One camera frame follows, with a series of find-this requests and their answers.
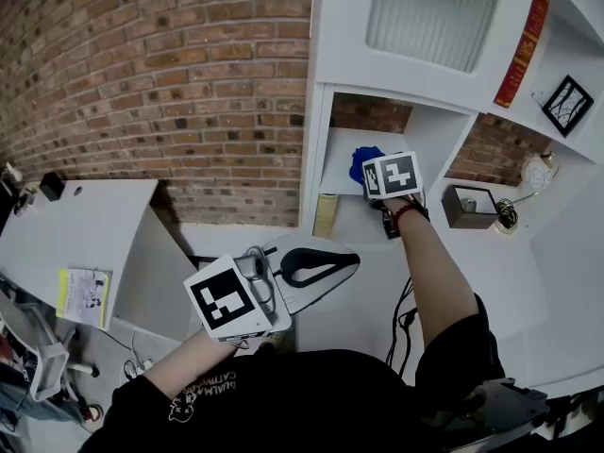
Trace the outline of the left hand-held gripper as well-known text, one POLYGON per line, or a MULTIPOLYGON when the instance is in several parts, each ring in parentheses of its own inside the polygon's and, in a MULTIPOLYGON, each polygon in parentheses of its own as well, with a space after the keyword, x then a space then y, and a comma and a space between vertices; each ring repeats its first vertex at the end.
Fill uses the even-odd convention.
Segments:
POLYGON ((360 265, 360 256, 350 248, 291 233, 262 249, 253 246, 236 259, 225 254, 187 278, 184 286, 212 340, 242 341, 289 329, 291 315, 349 280, 360 265), (294 258, 281 264, 290 252, 294 258), (280 270, 280 290, 265 256, 273 271, 280 270))

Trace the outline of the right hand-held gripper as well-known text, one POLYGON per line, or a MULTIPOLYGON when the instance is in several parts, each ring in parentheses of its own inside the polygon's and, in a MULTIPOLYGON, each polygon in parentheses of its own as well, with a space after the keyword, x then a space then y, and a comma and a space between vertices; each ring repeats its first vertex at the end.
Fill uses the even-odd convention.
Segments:
POLYGON ((381 223, 389 240, 400 236, 397 218, 384 201, 401 198, 407 200, 427 219, 424 206, 423 178, 414 152, 399 152, 388 156, 374 157, 361 164, 363 196, 369 206, 381 213, 381 223))

